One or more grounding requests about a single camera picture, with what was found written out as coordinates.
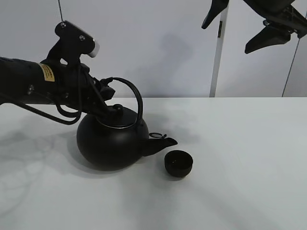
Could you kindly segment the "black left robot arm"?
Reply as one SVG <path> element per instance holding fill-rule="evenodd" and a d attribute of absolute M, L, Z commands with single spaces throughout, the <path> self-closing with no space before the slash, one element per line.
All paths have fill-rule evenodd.
<path fill-rule="evenodd" d="M 1 57 L 0 92 L 24 104 L 58 104 L 96 116 L 107 113 L 115 90 L 93 78 L 84 64 L 41 63 Z"/>

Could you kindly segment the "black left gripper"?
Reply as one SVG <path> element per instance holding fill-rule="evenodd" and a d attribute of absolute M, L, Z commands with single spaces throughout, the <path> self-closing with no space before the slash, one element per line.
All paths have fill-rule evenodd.
<path fill-rule="evenodd" d="M 70 67 L 54 63 L 59 103 L 87 114 L 100 117 L 115 115 L 115 109 L 106 104 L 115 94 L 108 84 L 113 78 L 98 80 L 92 77 L 85 64 Z"/>

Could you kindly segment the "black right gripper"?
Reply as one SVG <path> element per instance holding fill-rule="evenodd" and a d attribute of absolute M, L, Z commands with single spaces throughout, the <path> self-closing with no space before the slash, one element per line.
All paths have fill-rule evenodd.
<path fill-rule="evenodd" d="M 307 19 L 292 6 L 294 0 L 245 0 L 253 11 L 263 17 L 264 28 L 249 40 L 245 46 L 245 53 L 256 50 L 284 45 L 291 39 L 292 31 L 298 38 L 307 34 Z M 224 9 L 229 0 L 212 0 L 210 9 L 201 28 L 206 29 Z"/>

